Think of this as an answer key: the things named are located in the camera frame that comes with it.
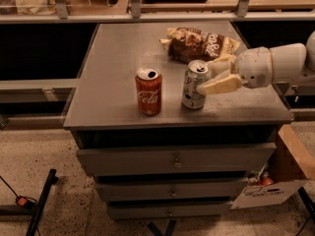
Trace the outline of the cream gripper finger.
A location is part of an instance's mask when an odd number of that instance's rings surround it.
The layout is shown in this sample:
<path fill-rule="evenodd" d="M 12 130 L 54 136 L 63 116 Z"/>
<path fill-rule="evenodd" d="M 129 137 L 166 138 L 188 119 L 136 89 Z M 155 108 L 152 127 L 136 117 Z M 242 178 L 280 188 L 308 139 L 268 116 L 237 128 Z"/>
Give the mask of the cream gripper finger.
<path fill-rule="evenodd" d="M 215 77 L 223 72 L 232 72 L 234 70 L 235 59 L 235 55 L 226 54 L 215 60 L 209 61 L 208 66 L 212 72 L 212 76 Z"/>
<path fill-rule="evenodd" d="M 241 79 L 236 75 L 228 75 L 219 80 L 209 80 L 197 86 L 197 93 L 202 95 L 220 94 L 237 91 L 242 87 Z"/>

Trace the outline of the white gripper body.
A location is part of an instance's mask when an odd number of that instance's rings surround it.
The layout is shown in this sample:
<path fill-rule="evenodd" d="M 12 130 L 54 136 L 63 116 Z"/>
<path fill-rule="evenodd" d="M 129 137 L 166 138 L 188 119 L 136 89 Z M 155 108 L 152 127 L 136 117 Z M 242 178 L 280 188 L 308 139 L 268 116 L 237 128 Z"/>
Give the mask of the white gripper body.
<path fill-rule="evenodd" d="M 271 51 L 266 47 L 247 49 L 237 56 L 235 70 L 240 75 L 244 87 L 267 87 L 273 78 Z"/>

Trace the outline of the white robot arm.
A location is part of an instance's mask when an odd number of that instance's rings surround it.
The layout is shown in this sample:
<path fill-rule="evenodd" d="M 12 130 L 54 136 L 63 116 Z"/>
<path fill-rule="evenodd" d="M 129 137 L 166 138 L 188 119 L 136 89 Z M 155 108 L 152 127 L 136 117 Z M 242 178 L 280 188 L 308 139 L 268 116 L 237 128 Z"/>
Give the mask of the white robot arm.
<path fill-rule="evenodd" d="M 202 95 L 234 92 L 241 87 L 265 88 L 277 83 L 313 86 L 315 31 L 309 35 L 306 44 L 251 48 L 238 56 L 209 62 L 209 68 L 214 77 L 197 86 L 197 92 Z"/>

